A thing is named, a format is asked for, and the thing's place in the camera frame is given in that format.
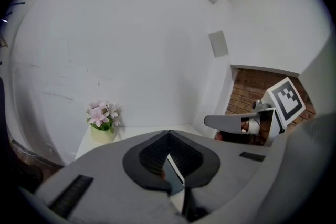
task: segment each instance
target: yellow pot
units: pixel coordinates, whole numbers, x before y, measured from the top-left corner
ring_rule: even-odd
[[[112,134],[110,130],[103,131],[91,127],[91,137],[93,140],[99,143],[109,144],[115,139],[116,135],[117,135],[116,129],[114,131],[114,134]]]

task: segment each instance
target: white wall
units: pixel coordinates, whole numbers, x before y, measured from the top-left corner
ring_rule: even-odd
[[[300,74],[318,54],[330,32],[321,0],[229,0],[234,10],[228,42],[237,66]]]
[[[214,60],[208,0],[23,1],[1,51],[20,143],[37,154],[50,143],[46,158],[71,162],[96,98],[119,101],[125,126],[192,123]]]
[[[233,9],[228,0],[219,0],[209,7],[207,13],[207,31],[223,31],[226,43],[234,42]],[[207,115],[224,114],[229,103],[236,70],[230,66],[230,55],[216,57],[207,76],[207,88],[198,107],[193,126],[204,136],[213,138],[216,130],[204,125]]]

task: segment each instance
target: white shelf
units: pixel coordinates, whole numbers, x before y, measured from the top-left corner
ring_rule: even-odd
[[[195,135],[202,136],[197,130],[195,130],[190,124],[184,125],[173,125],[173,126],[159,126],[159,127],[121,127],[116,128],[117,136],[115,137],[112,143],[118,142],[123,139],[128,139],[135,137],[137,135],[156,132],[160,130],[177,130],[192,133]],[[94,141],[91,138],[91,126],[89,126],[84,134],[84,137],[80,143],[80,146],[77,150],[75,160],[83,156],[86,152],[90,150],[103,146],[104,144]]]

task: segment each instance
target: red brick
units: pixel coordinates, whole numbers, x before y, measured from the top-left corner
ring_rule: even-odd
[[[284,74],[279,74],[279,73],[274,73],[274,75],[278,78],[281,78],[281,80],[283,80],[285,77],[287,77],[286,75]]]
[[[248,105],[252,105],[254,103],[254,100],[247,97],[241,97],[241,102]]]
[[[253,100],[261,99],[263,96],[258,93],[250,92],[249,97]]]
[[[235,94],[235,93],[231,94],[231,99],[239,101],[239,102],[242,101],[242,97],[240,95]]]
[[[310,100],[309,96],[307,97],[307,103],[311,104],[311,100]]]
[[[236,89],[243,89],[244,85],[241,84],[241,83],[239,83],[239,82],[235,82],[234,88],[236,88]]]
[[[244,85],[244,90],[248,91],[248,92],[254,92],[254,93],[258,93],[258,94],[265,94],[265,90],[264,89],[259,89],[259,88],[254,88],[254,87],[250,87],[250,86],[246,86]]]
[[[307,122],[308,120],[306,120],[305,118],[299,116],[299,118],[302,118],[303,122]]]
[[[227,110],[231,111],[233,113],[236,113],[236,114],[238,113],[238,108],[236,108],[235,106],[232,106],[232,105],[228,105]]]
[[[295,120],[293,120],[293,122],[296,123],[296,124],[300,124],[303,121],[304,121],[304,118],[302,118],[302,117],[297,117]]]
[[[294,85],[294,86],[298,90],[298,92],[306,92],[306,90],[304,89],[304,87],[302,85],[297,84],[297,85]]]
[[[244,109],[238,109],[238,114],[246,114],[246,113],[249,113],[249,112]]]
[[[264,82],[265,77],[267,76],[268,72],[253,69],[244,69],[242,70],[242,72],[239,73],[239,77],[241,79],[255,80],[261,82]]]
[[[315,115],[305,110],[301,113],[300,116],[306,120],[311,120]]]
[[[244,85],[248,87],[259,88],[259,89],[265,88],[264,82],[256,81],[253,78],[250,78],[249,80],[244,80]]]
[[[225,115],[236,115],[237,113],[233,113],[233,112],[231,112],[230,110],[227,110],[226,112],[225,112]]]
[[[311,112],[311,113],[313,113],[313,114],[315,114],[315,109],[314,109],[314,107],[313,107],[312,104],[307,104],[306,110],[309,111],[309,112]]]
[[[291,82],[296,85],[296,84],[301,84],[300,80],[298,78],[295,77],[289,77],[289,79],[291,80]]]
[[[271,88],[272,86],[274,86],[276,83],[265,83],[265,86],[266,86],[266,90],[268,88]]]
[[[245,97],[249,96],[247,91],[244,91],[244,90],[241,90],[241,89],[236,89],[236,88],[233,88],[232,93],[235,93],[235,94],[241,95],[241,96],[245,96]]]
[[[308,95],[306,92],[299,92],[299,95],[301,96],[303,102],[306,102],[308,99]]]
[[[241,78],[241,77],[236,77],[236,80],[235,80],[235,84],[244,84],[245,83],[245,79],[244,78]]]
[[[251,79],[256,80],[256,81],[261,81],[261,82],[266,82],[271,85],[277,84],[281,80],[283,80],[285,77],[276,77],[274,73],[264,73],[261,76],[256,74],[255,76],[251,77]]]
[[[292,130],[294,130],[294,128],[297,126],[297,124],[291,122],[289,123],[288,127],[287,127],[287,132],[290,132]]]
[[[246,111],[250,111],[251,110],[251,106],[250,105],[247,105],[247,104],[243,104],[241,102],[238,102],[238,101],[235,101],[235,100],[232,100],[230,99],[230,105],[233,105],[233,106],[236,106],[237,108],[240,108],[240,109],[244,109]]]

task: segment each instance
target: pink flower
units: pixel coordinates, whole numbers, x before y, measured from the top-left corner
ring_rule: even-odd
[[[118,125],[120,125],[120,120],[119,117],[114,118],[114,127],[117,127]]]
[[[113,119],[115,119],[119,116],[120,111],[121,111],[121,106],[119,106],[119,104],[112,104],[108,108],[108,112],[110,113],[110,115]]]
[[[100,104],[100,100],[90,103],[89,106],[90,106],[92,109],[94,109],[94,108],[96,108],[97,106],[99,106],[99,104]]]
[[[102,114],[102,110],[99,107],[94,108],[94,109],[90,109],[89,114],[90,114],[90,119],[89,119],[88,123],[89,124],[94,123],[98,128],[100,127],[102,122],[108,122],[109,121],[109,119],[106,118],[106,116],[104,114]]]
[[[109,104],[107,101],[102,101],[102,102],[99,102],[99,107],[100,109],[106,109],[109,107]]]

